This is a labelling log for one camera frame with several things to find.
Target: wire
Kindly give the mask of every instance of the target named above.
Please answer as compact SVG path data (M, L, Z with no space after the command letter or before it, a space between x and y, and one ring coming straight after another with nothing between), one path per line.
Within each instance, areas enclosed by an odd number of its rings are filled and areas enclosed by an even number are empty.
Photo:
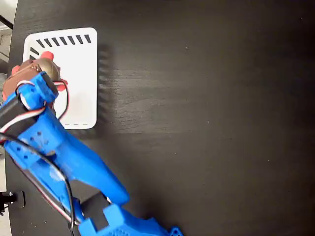
M70 227L69 228L71 230L73 230L74 223L75 223L75 214L74 214L74 206L73 206L73 200L72 200L72 191L71 191L71 187L70 187L69 181L67 179L67 176L59 169L59 167L54 162L49 160L47 156L43 155L42 153L40 153L38 150L36 150L32 146L24 143L23 141L19 140L18 138L14 137L12 135L9 135L9 134L0 133L0 137L1 136L4 137L6 140L15 142L15 143L17 143L17 144L27 148L28 150L30 150L31 152L35 153L36 155L40 156L47 164L51 165L56 170L56 172L63 178L63 181L65 183L65 187L67 189L67 194L68 194L68 197L69 197L69 203L70 203L70 219L71 219L71 222L70 222Z
M24 171L15 161L12 159L15 166L22 172L22 174L35 186L35 188L40 192L40 194L43 196L43 198L54 208L56 211L58 211L67 221L71 222L71 218L68 215L68 213L65 211L64 207L61 208L58 204L56 204L48 194L45 193L45 191L40 187L40 185L32 178L32 176Z
M67 93L67 101L65 104L65 110L61 113L61 115L58 117L58 120L61 120L61 118L66 114L68 107L69 107L69 90L68 90L68 86L64 81L61 80L54 80L54 85L64 85L65 87L65 91Z
M7 124L5 124L4 126L2 126L0 128L0 133L4 133L6 132L6 130L14 125L15 123L19 122L19 121L22 121L24 119L28 119L28 118L31 118L31 117L35 117L35 116L38 116L40 115L41 113L44 112L46 107L42 107L40 109L37 109L37 110L32 110L32 111L29 111L29 112L25 112L23 114L20 114L18 116L16 116L14 119L12 119L11 121L9 121Z

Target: blue robotic arm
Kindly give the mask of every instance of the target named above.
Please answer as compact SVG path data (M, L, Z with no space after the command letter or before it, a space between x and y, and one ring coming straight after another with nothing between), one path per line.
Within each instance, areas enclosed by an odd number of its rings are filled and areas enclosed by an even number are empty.
M24 143L44 154L66 176L67 180L79 180L99 189L108 197L111 205L103 209L108 226L97 230L92 219L85 218L79 202L72 198L76 222L82 236L183 236L178 228L170 233L163 229L153 218L141 220L122 209L129 201L129 195L116 176L101 158L87 146L69 134L56 118L52 110L45 106L58 96L51 79L40 72L31 83L18 87L0 109L0 121L5 120L11 111L35 111L45 108L39 115L21 120L6 130ZM69 195L64 177L42 157L24 145L12 140L3 140L4 148L15 163L28 170L51 196L60 202L65 210L71 212Z

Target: black cable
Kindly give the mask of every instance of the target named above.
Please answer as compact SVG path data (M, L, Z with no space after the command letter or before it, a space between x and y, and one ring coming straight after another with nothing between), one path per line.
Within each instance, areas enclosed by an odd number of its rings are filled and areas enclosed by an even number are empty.
M66 104L65 104L65 110L64 110L64 111L61 113L61 115L58 117L58 120L60 120L60 119L65 115L65 113L66 113L67 110L68 110L68 106L69 106L69 90L68 90L67 84L66 84L64 81L62 81L62 80L54 80L53 83L54 83L54 82L63 83L63 84L64 84L64 87L65 87L65 91L66 91L66 93L67 93L67 102L66 102Z
M18 138L9 135L9 134L5 134L5 133L1 133L0 132L0 137L5 138L6 140L15 142L25 148L27 148L28 150L30 150L31 152L35 153L36 155L40 156L47 164L51 165L52 167L55 168L55 170L63 177L64 183L65 183L65 187L67 189L67 193L68 193L68 197L69 197L69 203L70 203L70 217L71 217L71 223L70 223L70 229L73 230L74 227L74 220L75 220L75 215L74 215L74 206L73 206L73 200L72 200L72 191L71 191L71 187L69 184L69 181L67 179L67 176L59 169L59 167L52 162L51 160L49 160L47 158L47 156L43 155L42 153L40 153L38 150L36 150L35 148L33 148L32 146L24 143L23 141L19 140Z
M10 29L13 29L13 24L9 22L6 18L0 15L0 22L4 23L6 26L8 26Z

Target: black plastic part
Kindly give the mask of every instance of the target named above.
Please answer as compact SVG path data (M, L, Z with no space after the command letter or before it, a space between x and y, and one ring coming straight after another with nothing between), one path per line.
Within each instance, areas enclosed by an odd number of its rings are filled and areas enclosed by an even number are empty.
M108 226L108 222L104 216L103 209L109 206L106 197L101 193L97 193L81 204L81 210L84 217L91 218L96 229L99 231Z
M51 80L49 75L46 73L42 75L43 79L45 80L47 86L51 89L51 91L54 93L54 95L58 95L58 90L54 82Z
M16 196L15 195L9 195L0 192L0 215L3 215L4 213L4 204L10 204L16 201Z
M16 116L27 112L28 110L23 105L20 95L14 97L9 101L5 106L2 106L0 109L0 127L3 127L9 121L13 120ZM37 117L31 117L24 119L16 124L10 126L6 133L13 136L19 136L22 132L27 130L30 126L35 124Z

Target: dark wooden table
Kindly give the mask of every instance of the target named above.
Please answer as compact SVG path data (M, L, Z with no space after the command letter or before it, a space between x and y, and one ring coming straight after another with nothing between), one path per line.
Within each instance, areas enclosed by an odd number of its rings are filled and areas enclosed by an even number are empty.
M22 0L9 65L31 33L94 27L98 122L75 134L126 186L128 210L187 236L313 235L313 2ZM13 235L70 235L6 163L27 202L10 209Z

